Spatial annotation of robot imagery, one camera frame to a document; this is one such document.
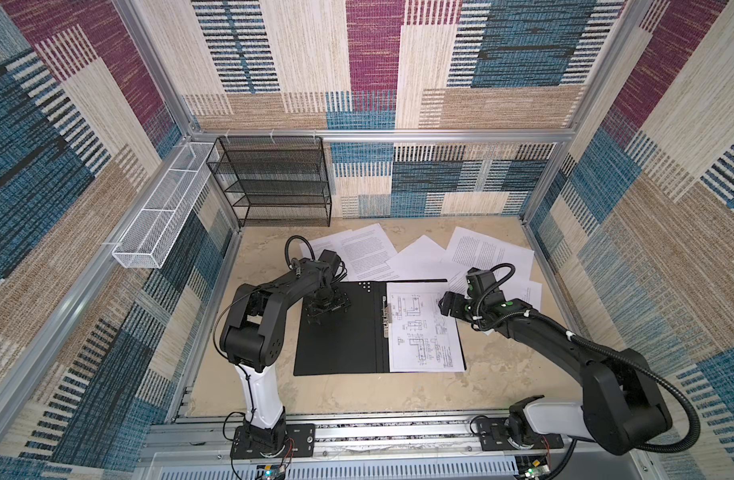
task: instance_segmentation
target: metal vent grille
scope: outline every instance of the metal vent grille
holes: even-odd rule
[[[161,268],[209,178],[213,144],[189,143],[173,160],[114,248],[124,268]]]
[[[234,464],[244,480],[255,478],[255,466]],[[328,480],[408,480],[420,478],[508,478],[518,473],[513,456],[472,459],[428,458],[372,460],[369,462],[300,462],[287,472],[290,480],[327,478]],[[234,480],[230,466],[163,468],[161,480]]]

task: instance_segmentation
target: mesh shelf tier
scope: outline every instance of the mesh shelf tier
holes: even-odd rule
[[[112,255],[124,268],[161,268],[209,178],[213,144],[189,143],[170,164]]]
[[[322,139],[221,137],[207,166],[242,226],[329,226]]]

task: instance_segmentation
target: black cable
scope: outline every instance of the black cable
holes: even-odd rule
[[[587,348],[588,350],[591,350],[593,352],[601,353],[602,355],[609,356],[611,359],[617,360],[618,362],[625,363],[626,365],[630,366],[634,370],[638,370],[639,372],[643,373],[644,375],[650,377],[650,379],[654,380],[658,383],[663,389],[666,389],[673,398],[675,398],[679,405],[684,408],[684,412],[687,414],[687,421],[689,422],[689,428],[687,430],[687,434],[675,443],[669,443],[666,445],[657,445],[654,443],[643,443],[641,445],[636,446],[640,450],[644,450],[645,452],[655,452],[655,453],[677,453],[677,452],[684,452],[688,448],[692,447],[696,444],[698,441],[698,438],[700,438],[700,418],[698,417],[698,413],[695,411],[695,407],[692,406],[692,404],[689,402],[688,398],[684,396],[683,393],[679,391],[676,387],[671,385],[668,380],[662,378],[657,373],[653,372],[650,369],[644,368],[637,364],[636,362],[627,359],[625,356],[622,356],[619,352],[616,352],[615,350],[612,350],[610,348],[607,348],[602,345],[598,345],[592,341],[586,340],[581,336],[573,335],[570,338],[570,341],[573,343],[576,343],[577,345],[583,346],[584,348]]]
[[[554,328],[554,330],[562,333],[563,335],[566,335],[566,333],[569,332],[569,330],[564,328],[559,322],[555,321],[554,319],[550,318],[549,316],[545,316],[544,314],[540,312],[536,312],[534,310],[522,310],[519,312],[507,313],[506,315],[503,315],[501,318],[497,319],[496,321],[497,326],[499,326],[502,322],[505,322],[515,316],[524,316],[525,313],[530,318],[535,318],[535,319],[545,322],[547,325],[551,326],[552,328]],[[695,445],[695,443],[698,441],[698,438],[700,437],[700,418],[698,417],[698,413],[695,410],[695,407],[692,406],[689,399],[683,393],[681,393],[679,389],[674,387],[668,380],[662,378],[660,375],[658,375],[654,371],[639,365],[638,363],[634,362],[633,360],[626,358],[625,356],[621,355],[620,352],[618,351],[612,350],[611,348],[603,346],[603,345],[599,345],[598,343],[592,342],[574,333],[569,336],[569,340],[578,346],[582,346],[583,348],[587,350],[591,350],[592,352],[601,353],[602,355],[605,355],[613,360],[617,360],[620,363],[628,365],[632,369],[637,370],[638,372],[641,372],[643,375],[650,377],[650,379],[652,379],[654,382],[660,385],[663,389],[669,392],[671,396],[679,402],[679,405],[682,406],[682,408],[684,408],[684,412],[687,414],[687,421],[689,424],[687,434],[684,436],[684,438],[682,438],[678,442],[669,443],[666,445],[643,443],[641,445],[636,446],[636,448],[639,448],[640,450],[644,450],[645,452],[678,453],[678,452],[684,452],[688,448]]]
[[[488,418],[488,416],[477,415],[476,417],[473,417],[470,422],[468,422],[468,430],[471,432],[471,435],[475,437],[481,437],[483,435],[482,432],[474,432],[474,422],[476,422],[479,418]]]
[[[572,442],[570,443],[570,447],[566,450],[566,453],[564,454],[564,458],[561,459],[561,462],[559,462],[559,465],[557,465],[556,468],[551,470],[551,473],[549,473],[547,477],[543,477],[543,475],[541,475],[541,480],[553,480],[553,478],[556,478],[556,476],[559,475],[562,470],[564,470],[564,467],[566,467],[566,464],[569,463],[570,457],[572,456],[572,452],[575,451],[575,446],[577,446],[577,440],[573,438]]]
[[[215,347],[215,351],[216,351],[216,352],[218,352],[218,355],[222,356],[222,357],[223,357],[224,359],[226,359],[226,360],[228,360],[228,355],[224,355],[224,354],[223,354],[223,352],[221,352],[221,351],[220,351],[220,349],[218,348],[218,344],[217,344],[217,342],[215,341],[215,330],[216,330],[216,329],[217,329],[217,327],[218,327],[218,322],[220,321],[220,319],[221,319],[221,318],[223,318],[223,315],[226,315],[226,312],[228,312],[228,311],[229,311],[229,309],[230,309],[230,308],[231,308],[232,306],[234,306],[235,304],[237,304],[237,303],[238,303],[238,302],[240,302],[241,300],[244,300],[244,299],[246,299],[246,298],[247,298],[248,296],[252,295],[253,293],[255,293],[255,292],[257,292],[257,291],[258,291],[258,289],[256,288],[256,289],[255,289],[255,290],[253,290],[252,292],[249,292],[249,293],[247,293],[246,295],[242,295],[241,297],[239,297],[239,298],[238,298],[238,299],[236,299],[235,301],[231,302],[231,304],[230,304],[230,305],[228,305],[228,306],[227,306],[227,307],[226,307],[225,309],[223,309],[223,312],[220,312],[220,315],[218,315],[217,317],[215,317],[215,323],[213,323],[213,329],[212,329],[213,346]]]
[[[237,365],[242,372],[244,373],[244,379],[247,381],[247,391],[249,392],[249,412],[252,414],[252,416],[247,420],[247,416],[245,416],[245,422],[252,423],[252,421],[255,419],[255,399],[253,398],[253,386],[249,384],[249,373],[247,373],[247,370],[244,369],[243,366]]]
[[[293,243],[293,240],[301,240],[305,243],[307,247],[309,247],[309,252],[311,253],[311,260],[316,260],[316,257],[314,256],[314,248],[311,246],[308,240],[305,239],[304,236],[300,235],[292,235],[290,238],[287,239],[287,243],[284,245],[284,261],[287,263],[287,268],[290,270],[293,269],[293,264],[289,261],[289,245]]]
[[[233,442],[233,438],[228,438],[226,436],[226,423],[228,422],[229,417],[231,417],[233,414],[238,413],[242,416],[242,422],[244,422],[244,419],[246,418],[246,415],[244,412],[231,412],[228,415],[226,415],[226,418],[223,419],[223,437],[226,438],[229,442]]]
[[[503,285],[506,282],[506,280],[514,276],[514,272],[516,272],[516,267],[514,266],[514,264],[497,264],[493,266],[492,268],[490,268],[490,272],[495,272],[496,270],[499,270],[501,268],[507,268],[509,272],[506,274],[506,276],[496,281],[492,285],[488,286],[487,289],[481,293],[479,298],[477,298],[474,301],[474,308],[472,309],[472,313],[473,313],[473,317],[475,318],[476,322],[480,320],[480,319],[477,319],[477,317],[481,316],[481,314],[479,313],[479,310],[481,309],[481,303],[485,301],[485,298],[487,298],[487,295],[496,291],[496,289],[499,288],[500,285]]]

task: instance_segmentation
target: black clipboard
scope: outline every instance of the black clipboard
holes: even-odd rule
[[[390,283],[445,281],[396,280]],[[340,282],[338,286],[351,300],[351,306],[345,313],[337,312],[323,319],[321,324],[309,322],[306,300],[303,301],[293,375],[389,373],[389,339],[384,335],[386,282]],[[465,355],[463,367],[468,368]]]

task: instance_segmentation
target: marble-pattern surface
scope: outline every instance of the marble-pattern surface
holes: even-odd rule
[[[397,251],[420,235],[446,247],[456,226],[529,247],[519,220],[507,216],[418,219],[333,219],[327,227],[248,227],[220,310],[242,283],[263,283],[284,274],[284,243],[290,235],[309,239],[358,229],[378,221]],[[531,279],[544,284],[542,312],[563,322],[537,262]],[[486,336],[468,324],[458,327],[468,370],[460,373],[376,373],[293,376],[300,320],[298,302],[287,315],[285,343],[276,361],[279,397],[288,413],[410,412],[462,408],[507,408],[542,394],[579,399],[580,387],[563,370],[530,348],[501,335]],[[218,326],[218,334],[223,322]],[[241,382],[233,366],[208,347],[191,393],[189,416],[225,416],[244,410]]]

